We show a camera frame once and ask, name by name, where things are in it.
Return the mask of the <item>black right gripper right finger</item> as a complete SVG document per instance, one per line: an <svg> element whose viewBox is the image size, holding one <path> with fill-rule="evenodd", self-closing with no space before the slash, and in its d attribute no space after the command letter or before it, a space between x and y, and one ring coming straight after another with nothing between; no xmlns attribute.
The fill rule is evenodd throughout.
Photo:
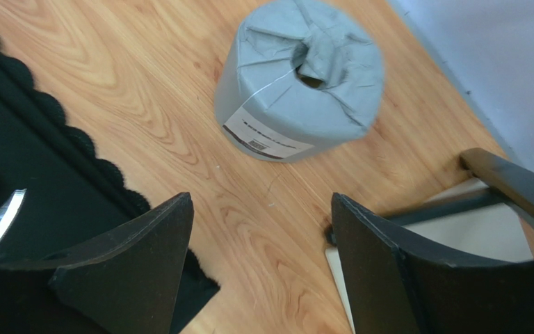
<svg viewBox="0 0 534 334"><path fill-rule="evenodd" d="M332 196L357 333L534 333L534 260L466 253Z"/></svg>

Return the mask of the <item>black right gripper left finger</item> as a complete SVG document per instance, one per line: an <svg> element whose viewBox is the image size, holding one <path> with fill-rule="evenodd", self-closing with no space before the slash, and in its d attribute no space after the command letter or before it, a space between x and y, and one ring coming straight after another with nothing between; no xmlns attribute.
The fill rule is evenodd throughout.
<svg viewBox="0 0 534 334"><path fill-rule="evenodd" d="M0 264L0 333L169 333L189 193L37 261Z"/></svg>

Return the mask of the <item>grey-wrapped paper roll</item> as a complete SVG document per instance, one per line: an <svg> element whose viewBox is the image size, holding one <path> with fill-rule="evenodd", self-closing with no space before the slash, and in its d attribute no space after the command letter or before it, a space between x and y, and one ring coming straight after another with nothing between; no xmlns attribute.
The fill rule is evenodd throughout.
<svg viewBox="0 0 534 334"><path fill-rule="evenodd" d="M384 81L380 49L341 10L322 1L270 1L239 26L214 113L241 152L290 163L364 138Z"/></svg>

